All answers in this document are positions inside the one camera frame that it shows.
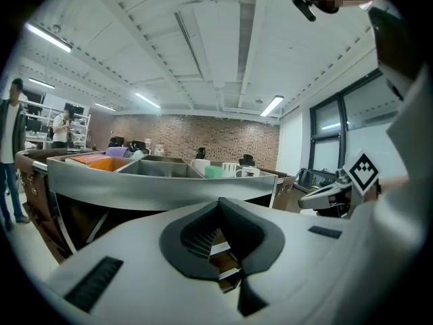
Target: brick wall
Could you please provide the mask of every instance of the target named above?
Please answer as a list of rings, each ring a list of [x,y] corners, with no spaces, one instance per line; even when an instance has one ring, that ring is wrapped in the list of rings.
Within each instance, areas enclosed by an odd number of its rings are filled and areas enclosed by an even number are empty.
[[[205,147],[210,160],[237,162],[244,154],[251,154],[258,167],[275,169],[277,164],[278,125],[207,116],[103,114],[96,118],[99,115],[92,112],[89,133],[91,144],[100,150],[115,135],[128,141],[151,138],[152,147],[155,143],[164,144],[167,156],[195,158],[197,148]]]

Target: white shirt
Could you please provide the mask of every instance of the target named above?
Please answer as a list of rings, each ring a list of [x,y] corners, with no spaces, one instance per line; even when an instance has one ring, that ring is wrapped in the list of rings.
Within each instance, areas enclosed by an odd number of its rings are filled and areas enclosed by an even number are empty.
[[[55,131],[56,127],[61,127],[63,125],[65,125],[65,120],[63,119],[63,114],[60,113],[54,118],[53,130]],[[67,142],[67,141],[68,141],[68,137],[66,134],[66,128],[54,132],[53,142]]]
[[[18,99],[19,100],[26,100],[26,101],[28,101],[27,95],[25,95],[22,91],[20,92],[20,96],[18,96]],[[22,107],[27,108],[27,104],[23,103],[21,105],[22,105]]]
[[[3,164],[14,163],[14,151],[12,150],[12,135],[14,133],[15,120],[19,108],[19,104],[15,107],[9,104],[9,108],[7,109],[6,124],[3,131],[3,139],[1,140],[0,150],[0,163]]]

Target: green container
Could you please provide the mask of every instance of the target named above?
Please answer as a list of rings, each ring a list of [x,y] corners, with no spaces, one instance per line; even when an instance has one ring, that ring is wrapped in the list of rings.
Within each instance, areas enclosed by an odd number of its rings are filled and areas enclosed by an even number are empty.
[[[223,178],[223,168],[219,166],[206,166],[204,176],[205,178]]]

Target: window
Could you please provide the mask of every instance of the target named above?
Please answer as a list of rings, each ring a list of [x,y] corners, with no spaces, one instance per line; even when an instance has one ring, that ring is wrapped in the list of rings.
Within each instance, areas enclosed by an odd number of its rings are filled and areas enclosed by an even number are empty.
[[[340,113],[337,100],[316,110],[316,133],[340,131]]]
[[[329,139],[316,142],[313,169],[335,173],[338,169],[339,153],[339,139]]]
[[[391,123],[397,115],[401,101],[379,76],[344,96],[348,130]]]
[[[374,70],[311,108],[309,169],[331,174],[363,149],[381,168],[381,177],[407,174],[386,130],[401,105],[385,76]]]
[[[345,124],[341,95],[311,108],[311,149],[309,169],[335,174],[344,164]]]

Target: white cup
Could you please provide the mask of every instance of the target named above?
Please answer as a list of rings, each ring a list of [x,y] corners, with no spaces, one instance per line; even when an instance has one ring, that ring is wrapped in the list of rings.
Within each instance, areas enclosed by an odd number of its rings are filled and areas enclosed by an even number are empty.
[[[193,168],[195,168],[196,171],[198,171],[199,173],[204,175],[204,170],[205,170],[206,166],[210,166],[210,160],[195,159],[195,160],[192,160],[191,166]]]
[[[236,167],[234,162],[223,162],[223,178],[236,177]]]
[[[258,177],[260,175],[260,170],[252,166],[244,166],[242,170],[237,170],[236,176],[238,172],[242,172],[241,177]]]

